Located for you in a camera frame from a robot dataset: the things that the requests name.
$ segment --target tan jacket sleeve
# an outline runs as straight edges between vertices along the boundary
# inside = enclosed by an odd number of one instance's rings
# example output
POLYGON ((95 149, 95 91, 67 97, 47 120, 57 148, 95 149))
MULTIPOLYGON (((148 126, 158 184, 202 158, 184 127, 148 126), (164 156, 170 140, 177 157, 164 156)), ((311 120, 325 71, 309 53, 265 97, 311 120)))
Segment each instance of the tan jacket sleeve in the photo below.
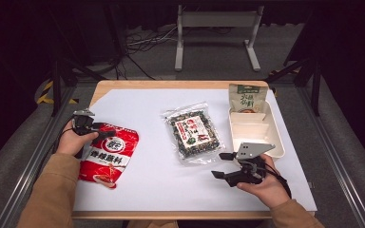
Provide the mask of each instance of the tan jacket sleeve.
POLYGON ((70 155, 52 155, 33 186, 17 227, 73 227, 79 168, 79 161, 70 155))
POLYGON ((272 220, 278 228, 321 228, 324 227, 318 219, 307 212, 294 199, 271 209, 272 220))

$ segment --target white table surface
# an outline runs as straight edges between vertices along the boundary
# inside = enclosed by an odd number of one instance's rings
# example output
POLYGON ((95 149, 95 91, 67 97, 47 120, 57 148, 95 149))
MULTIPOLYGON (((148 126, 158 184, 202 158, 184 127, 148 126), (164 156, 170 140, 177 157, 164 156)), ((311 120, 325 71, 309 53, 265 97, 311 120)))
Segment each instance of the white table surface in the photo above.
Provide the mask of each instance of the white table surface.
MULTIPOLYGON (((295 148, 271 90, 266 99, 272 109, 285 155, 276 168, 288 180, 293 199, 307 211, 317 210, 295 148)), ((229 187, 211 171, 238 171, 231 161, 184 166, 177 156, 168 126, 161 118, 166 110, 208 103, 209 115, 226 145, 233 151, 227 110, 227 89, 113 89, 90 110, 95 122, 136 130, 138 146, 113 190, 79 180, 75 212, 251 212, 269 211, 258 198, 229 187)))

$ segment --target metal frame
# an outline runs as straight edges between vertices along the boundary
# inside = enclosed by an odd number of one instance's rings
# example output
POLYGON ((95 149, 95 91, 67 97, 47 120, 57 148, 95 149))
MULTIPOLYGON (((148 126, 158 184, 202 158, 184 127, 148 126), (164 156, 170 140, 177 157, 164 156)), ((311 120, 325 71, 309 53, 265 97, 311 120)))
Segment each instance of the metal frame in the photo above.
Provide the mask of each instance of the metal frame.
POLYGON ((254 42, 262 12, 263 6, 258 7, 257 11, 183 11, 182 5, 179 5, 178 41, 174 68, 176 71, 183 70, 183 27, 250 27, 251 37, 244 40, 244 44, 254 71, 260 71, 259 61, 254 51, 254 42))

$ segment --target seaweed package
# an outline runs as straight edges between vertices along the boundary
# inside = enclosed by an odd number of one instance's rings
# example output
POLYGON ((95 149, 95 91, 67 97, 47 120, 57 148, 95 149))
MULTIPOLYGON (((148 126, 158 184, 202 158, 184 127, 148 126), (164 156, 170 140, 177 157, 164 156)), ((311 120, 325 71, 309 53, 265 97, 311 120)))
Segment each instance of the seaweed package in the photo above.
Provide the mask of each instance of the seaweed package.
POLYGON ((207 103, 193 104, 163 114, 181 162, 214 162, 225 148, 208 115, 207 103))

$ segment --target white plastic tray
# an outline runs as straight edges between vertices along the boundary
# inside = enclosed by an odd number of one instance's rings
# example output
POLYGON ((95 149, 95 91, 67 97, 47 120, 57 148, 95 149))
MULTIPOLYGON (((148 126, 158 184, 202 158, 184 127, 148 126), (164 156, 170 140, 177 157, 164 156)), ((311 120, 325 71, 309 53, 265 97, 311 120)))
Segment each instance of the white plastic tray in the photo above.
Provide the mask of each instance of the white plastic tray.
POLYGON ((229 111, 233 149, 237 152, 241 143, 270 143, 275 148, 265 154, 277 160, 285 154, 274 115, 268 102, 261 113, 238 113, 229 111))

